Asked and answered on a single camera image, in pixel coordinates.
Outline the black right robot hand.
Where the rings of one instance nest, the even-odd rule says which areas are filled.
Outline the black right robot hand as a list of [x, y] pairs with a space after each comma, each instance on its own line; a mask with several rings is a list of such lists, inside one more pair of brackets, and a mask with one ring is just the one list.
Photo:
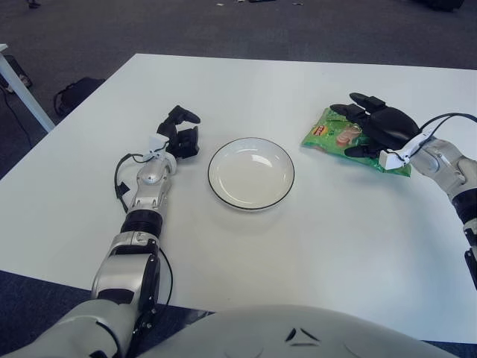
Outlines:
[[400, 150], [409, 140], [418, 135], [415, 121], [394, 107], [374, 96], [354, 92], [352, 104], [332, 104], [329, 108], [358, 125], [368, 142], [347, 148], [348, 157], [376, 159], [382, 150]]

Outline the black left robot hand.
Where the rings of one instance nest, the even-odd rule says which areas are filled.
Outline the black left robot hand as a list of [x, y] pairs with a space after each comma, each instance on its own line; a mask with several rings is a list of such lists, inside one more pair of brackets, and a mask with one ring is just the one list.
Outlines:
[[[195, 126], [179, 131], [177, 126], [183, 122], [189, 122]], [[197, 115], [179, 105], [175, 106], [157, 128], [158, 134], [168, 138], [165, 150], [176, 159], [196, 156], [199, 152], [198, 124], [200, 124], [200, 118]]]

